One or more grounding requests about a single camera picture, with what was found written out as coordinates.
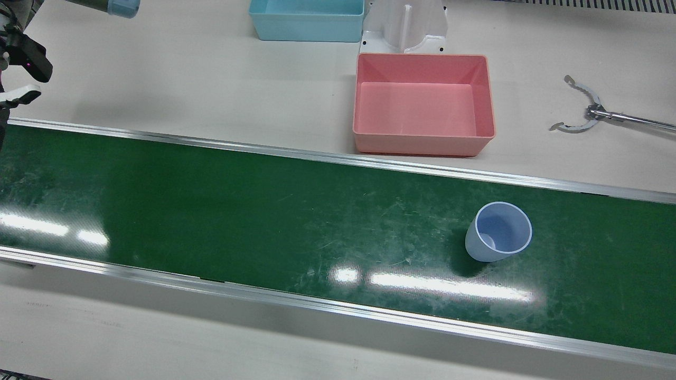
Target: pink bin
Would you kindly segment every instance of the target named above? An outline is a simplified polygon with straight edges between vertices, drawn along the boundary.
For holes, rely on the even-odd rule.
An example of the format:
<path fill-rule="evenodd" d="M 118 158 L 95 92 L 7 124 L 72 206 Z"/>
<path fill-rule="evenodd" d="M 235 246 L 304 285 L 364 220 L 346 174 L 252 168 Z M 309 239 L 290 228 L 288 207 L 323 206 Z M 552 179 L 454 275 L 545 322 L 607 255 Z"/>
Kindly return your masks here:
<path fill-rule="evenodd" d="M 360 54 L 353 131 L 366 153 L 476 156 L 496 135 L 486 57 Z"/>

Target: white plastic holder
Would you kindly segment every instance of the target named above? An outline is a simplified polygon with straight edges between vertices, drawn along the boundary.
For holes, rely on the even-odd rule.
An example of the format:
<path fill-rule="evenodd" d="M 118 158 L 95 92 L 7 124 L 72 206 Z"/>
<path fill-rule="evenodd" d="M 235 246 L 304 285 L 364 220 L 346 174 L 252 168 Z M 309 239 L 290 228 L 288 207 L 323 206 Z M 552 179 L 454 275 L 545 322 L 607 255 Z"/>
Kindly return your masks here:
<path fill-rule="evenodd" d="M 441 0 L 372 0 L 366 3 L 360 53 L 442 53 L 448 32 Z"/>

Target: scratch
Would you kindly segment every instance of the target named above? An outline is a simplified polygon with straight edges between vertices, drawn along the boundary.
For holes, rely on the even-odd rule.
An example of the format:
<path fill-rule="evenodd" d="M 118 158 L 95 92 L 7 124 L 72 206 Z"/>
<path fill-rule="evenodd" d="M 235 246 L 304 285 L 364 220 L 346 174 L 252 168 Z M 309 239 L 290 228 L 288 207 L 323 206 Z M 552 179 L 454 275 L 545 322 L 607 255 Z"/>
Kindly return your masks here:
<path fill-rule="evenodd" d="M 278 199 L 277 201 L 278 201 L 278 202 L 281 202 L 281 201 L 283 201 L 283 200 L 285 200 L 285 199 L 289 199 L 291 196 L 293 196 L 293 194 L 288 194 L 286 197 L 284 197 L 284 198 L 282 198 L 282 199 Z"/>
<path fill-rule="evenodd" d="M 330 242 L 328 242 L 328 243 L 322 245 L 321 247 L 317 248 L 317 250 L 323 250 L 324 248 L 330 246 L 331 244 L 333 244 L 335 242 L 336 242 L 335 240 L 331 240 Z"/>
<path fill-rule="evenodd" d="M 390 264 L 389 266 L 398 265 L 398 264 L 401 264 L 401 263 L 404 263 L 404 262 L 407 262 L 408 264 L 411 264 L 411 258 L 405 258 L 405 259 L 403 259 L 402 261 L 396 262 L 396 263 L 394 263 L 394 264 Z"/>

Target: blue plastic container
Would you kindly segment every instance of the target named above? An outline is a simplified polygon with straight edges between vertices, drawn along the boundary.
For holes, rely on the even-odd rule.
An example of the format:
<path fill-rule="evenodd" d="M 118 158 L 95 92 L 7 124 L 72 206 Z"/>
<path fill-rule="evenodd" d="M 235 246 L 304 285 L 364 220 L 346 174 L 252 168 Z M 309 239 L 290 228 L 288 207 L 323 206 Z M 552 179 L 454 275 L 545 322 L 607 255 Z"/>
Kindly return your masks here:
<path fill-rule="evenodd" d="M 364 0 L 251 0 L 249 15 L 262 40 L 358 42 Z"/>

